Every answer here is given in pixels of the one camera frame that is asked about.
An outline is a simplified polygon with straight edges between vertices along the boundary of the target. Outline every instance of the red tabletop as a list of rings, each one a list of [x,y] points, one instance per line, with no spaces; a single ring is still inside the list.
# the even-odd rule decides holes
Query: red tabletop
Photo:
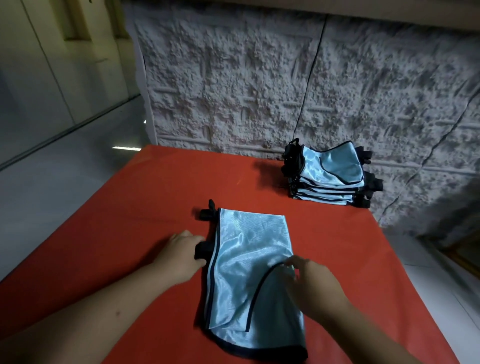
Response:
[[[458,363],[369,210],[293,200],[282,162],[148,146],[0,283],[0,338],[114,282],[217,207],[285,215],[297,255],[330,268],[346,295],[421,361]],[[194,326],[201,274],[160,296],[105,363],[241,363]],[[305,319],[309,363],[349,363],[322,327]]]

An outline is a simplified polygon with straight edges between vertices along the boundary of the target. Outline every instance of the gray stone wall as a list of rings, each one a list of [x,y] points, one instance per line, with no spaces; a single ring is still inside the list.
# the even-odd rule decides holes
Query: gray stone wall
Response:
[[[415,233],[478,198],[478,34],[218,4],[127,16],[159,144],[280,158],[293,137],[351,139],[385,180],[375,218]]]

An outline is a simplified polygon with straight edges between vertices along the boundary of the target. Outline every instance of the person's left hand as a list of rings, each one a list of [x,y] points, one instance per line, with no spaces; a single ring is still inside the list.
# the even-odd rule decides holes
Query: person's left hand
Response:
[[[207,263],[194,258],[195,246],[203,240],[203,236],[192,235],[188,230],[173,234],[152,265],[166,272],[172,285],[186,282]]]

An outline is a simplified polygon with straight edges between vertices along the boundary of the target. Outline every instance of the person's right hand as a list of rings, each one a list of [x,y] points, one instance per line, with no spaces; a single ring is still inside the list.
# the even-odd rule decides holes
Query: person's right hand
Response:
[[[308,317],[324,325],[348,309],[350,302],[330,270],[297,255],[285,261],[299,275],[284,275],[287,292],[294,304]]]

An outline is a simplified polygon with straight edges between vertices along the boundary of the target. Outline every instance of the ledge above wall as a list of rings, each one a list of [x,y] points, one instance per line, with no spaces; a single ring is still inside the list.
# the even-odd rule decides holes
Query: ledge above wall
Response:
[[[480,31],[480,0],[214,0]]]

